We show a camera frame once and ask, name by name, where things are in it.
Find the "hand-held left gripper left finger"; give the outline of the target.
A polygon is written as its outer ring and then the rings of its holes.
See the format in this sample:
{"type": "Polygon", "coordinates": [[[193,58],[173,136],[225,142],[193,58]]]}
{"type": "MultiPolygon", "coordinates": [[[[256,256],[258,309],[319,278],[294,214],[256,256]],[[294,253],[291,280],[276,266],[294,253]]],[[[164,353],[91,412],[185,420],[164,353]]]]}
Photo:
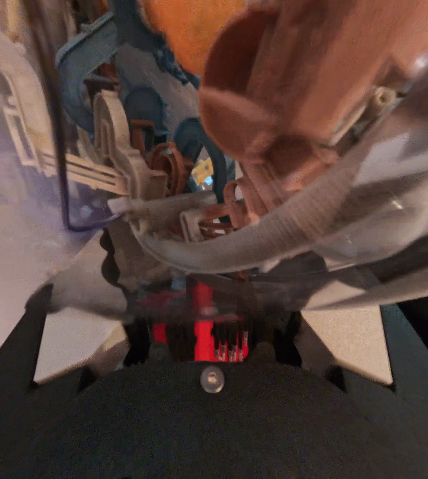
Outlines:
{"type": "Polygon", "coordinates": [[[122,323],[127,301],[102,273],[108,252],[103,232],[49,279],[52,297],[40,343],[34,381],[42,384],[76,368],[95,375],[113,371],[128,351],[122,323]]]}

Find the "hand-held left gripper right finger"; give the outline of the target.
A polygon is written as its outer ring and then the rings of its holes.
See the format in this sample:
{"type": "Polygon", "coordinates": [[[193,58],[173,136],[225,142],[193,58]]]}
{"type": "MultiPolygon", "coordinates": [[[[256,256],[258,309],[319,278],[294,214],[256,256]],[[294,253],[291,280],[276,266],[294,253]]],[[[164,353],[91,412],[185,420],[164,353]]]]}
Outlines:
{"type": "Polygon", "coordinates": [[[321,376],[340,367],[383,385],[393,376],[379,307],[301,312],[295,345],[302,366],[321,376]]]}

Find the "black zip case red lining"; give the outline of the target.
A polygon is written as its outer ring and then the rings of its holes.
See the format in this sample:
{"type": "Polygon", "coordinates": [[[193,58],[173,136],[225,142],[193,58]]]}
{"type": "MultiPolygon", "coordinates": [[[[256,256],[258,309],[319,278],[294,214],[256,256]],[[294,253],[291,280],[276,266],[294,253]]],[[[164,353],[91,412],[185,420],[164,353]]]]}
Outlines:
{"type": "Polygon", "coordinates": [[[145,320],[150,344],[163,344],[175,362],[220,362],[214,357],[211,331],[217,322],[252,320],[234,301],[198,280],[172,280],[157,290],[144,290],[133,300],[136,320],[145,320]]]}

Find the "clear maze ball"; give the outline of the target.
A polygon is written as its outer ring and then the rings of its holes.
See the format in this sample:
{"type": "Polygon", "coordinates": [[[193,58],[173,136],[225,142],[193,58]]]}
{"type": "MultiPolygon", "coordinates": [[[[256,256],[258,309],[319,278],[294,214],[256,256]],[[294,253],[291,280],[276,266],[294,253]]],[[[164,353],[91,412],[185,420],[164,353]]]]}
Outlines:
{"type": "Polygon", "coordinates": [[[106,229],[127,304],[192,273],[428,296],[428,1],[0,1],[0,189],[106,229]]]}

